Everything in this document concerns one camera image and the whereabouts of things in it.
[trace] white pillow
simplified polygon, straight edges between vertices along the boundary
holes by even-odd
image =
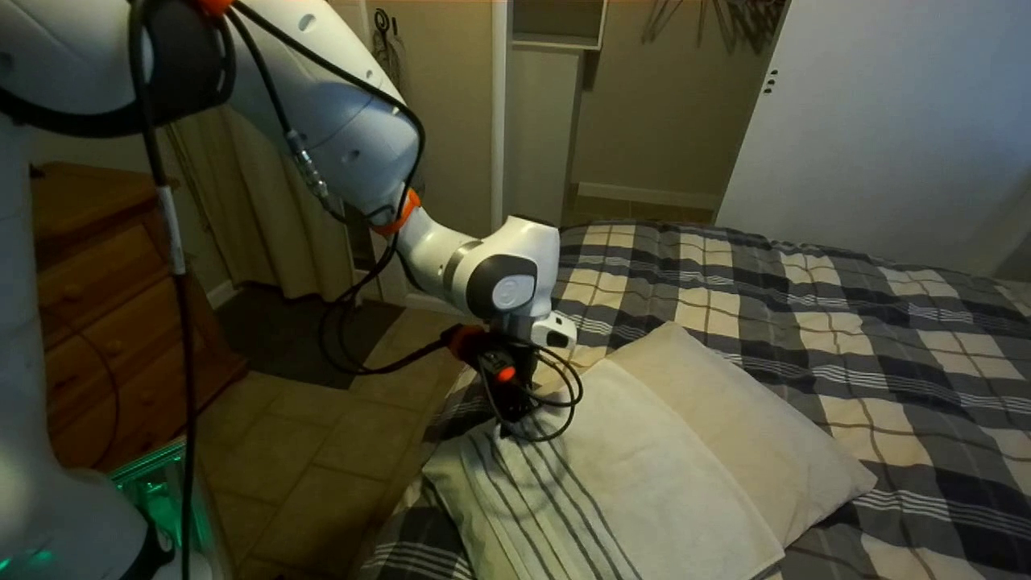
[[[610,360],[684,415],[783,544],[875,485],[802,414],[673,323]]]

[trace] checkered bedspread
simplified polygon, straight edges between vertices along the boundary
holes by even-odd
[[[1031,573],[1031,306],[1014,290],[691,227],[568,229],[561,265],[576,366],[673,320],[875,474],[783,576]],[[418,552],[469,573],[448,516],[416,511],[368,576],[418,576]]]

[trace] wooden furniture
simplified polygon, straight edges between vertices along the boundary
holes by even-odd
[[[67,468],[115,468],[188,422],[163,227],[145,173],[48,165],[31,181],[48,433]],[[191,282],[197,407],[241,376]]]

